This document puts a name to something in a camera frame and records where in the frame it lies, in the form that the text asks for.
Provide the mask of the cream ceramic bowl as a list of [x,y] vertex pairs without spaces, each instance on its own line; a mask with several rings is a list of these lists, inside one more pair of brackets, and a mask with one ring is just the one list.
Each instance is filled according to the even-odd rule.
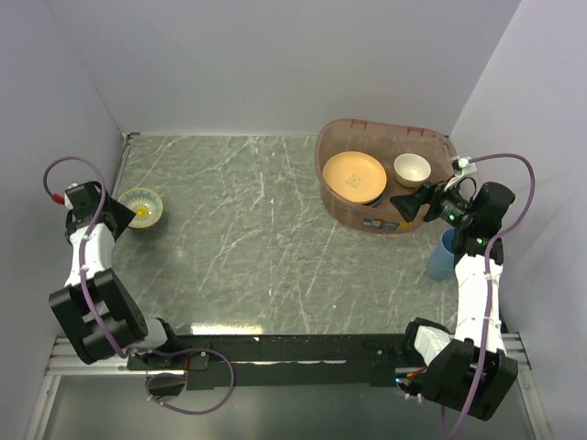
[[415,188],[431,175],[431,166],[422,156],[414,153],[399,155],[393,162],[396,180],[404,187]]

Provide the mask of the yellow orange plate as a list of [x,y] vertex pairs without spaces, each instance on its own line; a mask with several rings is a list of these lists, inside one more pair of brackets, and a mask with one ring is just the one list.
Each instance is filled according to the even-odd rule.
[[322,176],[334,193],[355,204],[375,201],[387,185],[383,165],[373,156],[359,151],[345,151],[330,158]]

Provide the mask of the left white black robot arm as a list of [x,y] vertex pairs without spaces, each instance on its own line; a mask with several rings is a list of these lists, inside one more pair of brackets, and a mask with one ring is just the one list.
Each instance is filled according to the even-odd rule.
[[93,364],[118,353],[149,351],[159,367],[174,367],[182,346],[171,327],[145,318],[112,268],[115,243],[134,214],[97,181],[71,185],[64,201],[72,264],[49,305],[78,358]]

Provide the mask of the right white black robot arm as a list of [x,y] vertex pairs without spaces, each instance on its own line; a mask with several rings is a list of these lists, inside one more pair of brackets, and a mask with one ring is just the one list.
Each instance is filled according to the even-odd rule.
[[459,187],[444,190],[425,183],[407,195],[391,198],[404,220],[429,208],[424,220],[438,218],[452,226],[451,249],[458,282],[455,331],[417,318],[401,344],[404,360],[421,370],[396,381],[408,400],[430,401],[487,421],[514,384],[518,363],[509,357],[499,316],[499,280],[504,268],[503,241],[497,236],[515,194],[486,182],[468,201]]

